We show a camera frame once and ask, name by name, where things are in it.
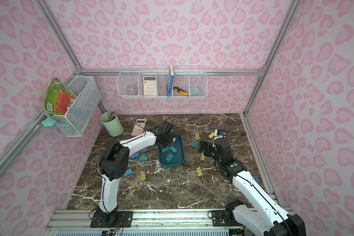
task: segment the wire mesh basket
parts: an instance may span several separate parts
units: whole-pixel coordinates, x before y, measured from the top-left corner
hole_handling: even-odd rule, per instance
[[[67,86],[77,95],[76,100],[64,115],[47,116],[56,120],[56,126],[67,137],[81,137],[97,107],[101,95],[92,76],[76,76]]]
[[[166,85],[169,80],[169,66],[119,66],[117,77],[118,95],[125,98],[158,97],[158,98],[196,98],[207,97],[207,75],[205,66],[173,66],[173,86],[179,87],[188,95],[172,89],[167,94]],[[144,95],[143,77],[156,77],[156,95]]]

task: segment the yellow utility knife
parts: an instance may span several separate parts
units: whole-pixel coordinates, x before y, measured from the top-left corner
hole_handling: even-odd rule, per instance
[[[188,95],[187,92],[183,91],[182,89],[180,89],[180,88],[177,87],[177,86],[174,86],[173,89],[174,89],[175,91],[179,92],[180,94],[184,95],[184,96],[187,96],[187,95]]]

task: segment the green pencil cup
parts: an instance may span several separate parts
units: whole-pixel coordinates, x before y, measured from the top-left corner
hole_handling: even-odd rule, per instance
[[[115,137],[123,133],[123,127],[121,122],[119,121],[118,116],[115,116],[114,120],[109,121],[109,112],[106,112],[102,114],[100,119],[102,124],[108,131],[109,135]]]

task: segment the pink wallpaper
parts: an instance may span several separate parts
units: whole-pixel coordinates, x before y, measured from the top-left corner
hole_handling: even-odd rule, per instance
[[[117,76],[94,78],[105,109],[119,114],[240,113],[258,79],[257,76],[208,76],[205,99],[125,99],[118,96]]]
[[[0,236],[42,235],[68,201],[101,129],[96,109],[83,137],[41,128],[0,178]]]
[[[42,109],[48,81],[73,71],[32,0],[0,1],[0,155]]]
[[[50,0],[84,68],[261,68],[289,0]]]
[[[354,235],[354,1],[305,0],[248,116],[307,235]]]

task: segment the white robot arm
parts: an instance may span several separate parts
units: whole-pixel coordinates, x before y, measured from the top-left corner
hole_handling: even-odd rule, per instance
[[[127,170],[128,159],[132,154],[154,144],[165,148],[172,143],[170,130],[173,125],[163,121],[160,127],[145,131],[131,139],[109,141],[105,152],[99,159],[102,176],[101,199],[93,215],[91,228],[110,228],[118,224],[117,194],[121,177]]]
[[[120,145],[129,149],[128,157],[143,148],[154,145],[155,143],[156,136],[150,131],[146,131],[141,135],[119,142]],[[110,181],[106,174],[102,175],[101,200],[99,202],[99,208],[105,213],[110,213],[117,208],[117,193],[121,178],[122,176],[117,179],[114,178]]]
[[[258,213],[250,211],[242,202],[235,201],[228,204],[229,215],[257,236],[306,236],[303,220],[297,214],[291,216],[273,201],[243,163],[233,158],[225,132],[215,130],[214,134],[212,144],[200,142],[199,152],[214,159],[221,174],[245,195]]]

